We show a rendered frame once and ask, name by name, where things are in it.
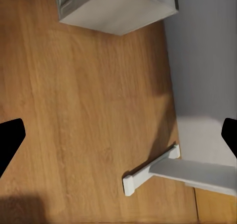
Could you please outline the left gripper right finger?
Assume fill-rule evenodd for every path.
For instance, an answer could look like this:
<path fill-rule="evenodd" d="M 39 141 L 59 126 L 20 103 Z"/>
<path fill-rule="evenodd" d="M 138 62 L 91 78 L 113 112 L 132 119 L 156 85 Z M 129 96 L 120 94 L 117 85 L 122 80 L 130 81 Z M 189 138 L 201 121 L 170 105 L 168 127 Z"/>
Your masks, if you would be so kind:
<path fill-rule="evenodd" d="M 221 135 L 237 158 L 237 120 L 226 118 Z"/>

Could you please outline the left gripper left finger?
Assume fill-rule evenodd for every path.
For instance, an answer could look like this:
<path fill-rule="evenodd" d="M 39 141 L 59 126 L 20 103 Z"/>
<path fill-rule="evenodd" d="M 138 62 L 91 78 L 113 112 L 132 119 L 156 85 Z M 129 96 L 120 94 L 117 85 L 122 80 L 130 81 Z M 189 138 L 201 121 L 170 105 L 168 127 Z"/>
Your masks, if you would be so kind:
<path fill-rule="evenodd" d="M 0 178 L 25 137 L 21 118 L 0 124 Z"/>

